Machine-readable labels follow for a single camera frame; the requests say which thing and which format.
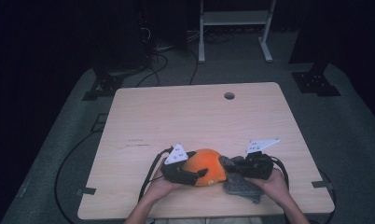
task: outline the white metal stand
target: white metal stand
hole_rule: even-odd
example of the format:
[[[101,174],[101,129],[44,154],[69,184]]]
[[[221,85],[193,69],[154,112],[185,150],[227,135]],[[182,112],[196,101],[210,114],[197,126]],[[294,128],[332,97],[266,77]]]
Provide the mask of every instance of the white metal stand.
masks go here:
[[[257,11],[216,11],[204,12],[204,3],[201,0],[200,9],[200,42],[199,42],[199,63],[205,62],[204,52],[204,26],[206,25],[251,25],[264,24],[264,34],[258,38],[267,63],[272,62],[272,57],[267,47],[266,40],[269,34],[272,14],[276,0],[271,0],[269,10]]]

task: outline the orange object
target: orange object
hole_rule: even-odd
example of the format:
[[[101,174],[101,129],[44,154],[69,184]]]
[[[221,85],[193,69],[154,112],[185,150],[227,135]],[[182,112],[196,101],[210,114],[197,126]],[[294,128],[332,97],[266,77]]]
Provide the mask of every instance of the orange object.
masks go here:
[[[185,171],[197,173],[200,170],[208,169],[205,176],[200,177],[195,186],[209,186],[219,181],[226,180],[226,173],[220,164],[220,154],[210,148],[196,150],[196,154],[188,159],[182,167]]]

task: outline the motion capture marker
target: motion capture marker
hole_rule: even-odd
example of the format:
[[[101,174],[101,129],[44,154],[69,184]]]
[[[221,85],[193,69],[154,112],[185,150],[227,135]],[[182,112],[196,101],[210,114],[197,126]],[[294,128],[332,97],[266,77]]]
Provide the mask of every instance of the motion capture marker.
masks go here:
[[[267,147],[270,147],[280,141],[279,137],[274,139],[266,139],[266,140],[251,140],[249,141],[249,146],[245,150],[247,154],[261,151]]]
[[[165,160],[164,164],[173,164],[179,161],[187,161],[188,160],[188,154],[185,152],[182,145],[179,143],[176,144],[173,151],[171,151],[170,155]]]

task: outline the light wood surface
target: light wood surface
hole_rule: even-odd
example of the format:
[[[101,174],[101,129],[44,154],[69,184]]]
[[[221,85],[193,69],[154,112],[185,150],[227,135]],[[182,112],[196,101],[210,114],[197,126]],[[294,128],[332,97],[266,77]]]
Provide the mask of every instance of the light wood surface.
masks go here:
[[[233,100],[224,97],[235,95]],[[280,159],[290,192],[304,213],[330,213],[333,202],[289,106],[276,83],[120,89],[78,210],[82,219],[126,218],[156,155],[183,145],[186,151],[212,148],[227,157],[245,156],[249,140],[280,137],[264,153]],[[282,214],[267,196],[260,204],[210,187],[183,187],[157,203],[150,217],[244,217]]]

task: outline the gray carpet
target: gray carpet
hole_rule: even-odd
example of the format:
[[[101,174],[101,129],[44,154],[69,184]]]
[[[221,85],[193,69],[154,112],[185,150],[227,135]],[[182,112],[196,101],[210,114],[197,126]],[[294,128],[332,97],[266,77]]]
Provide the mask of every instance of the gray carpet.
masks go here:
[[[325,75],[341,96],[318,97],[302,94],[292,72],[308,71],[311,64],[288,64],[297,33],[270,33],[268,44],[273,63],[265,63],[257,35],[235,35],[230,42],[206,45],[206,62],[199,64],[193,85],[277,82],[289,103],[317,166],[331,179],[337,193],[336,212],[331,223],[375,223],[375,118],[357,95],[348,77],[330,65]],[[198,45],[189,46],[197,53]],[[158,72],[161,86],[188,85],[195,70],[189,51],[174,49],[162,53],[167,66]],[[153,68],[164,65],[153,57]],[[134,88],[150,70],[125,79],[122,88]],[[92,70],[82,75],[54,123],[19,194],[9,207],[3,223],[68,223],[54,199],[57,194],[65,215],[74,223],[121,223],[120,220],[83,221],[76,212],[85,187],[101,133],[90,134],[102,113],[108,113],[112,97],[82,101],[95,79]],[[150,77],[140,85],[156,86]],[[328,215],[310,215],[323,223]],[[283,217],[263,217],[265,224],[284,223]]]

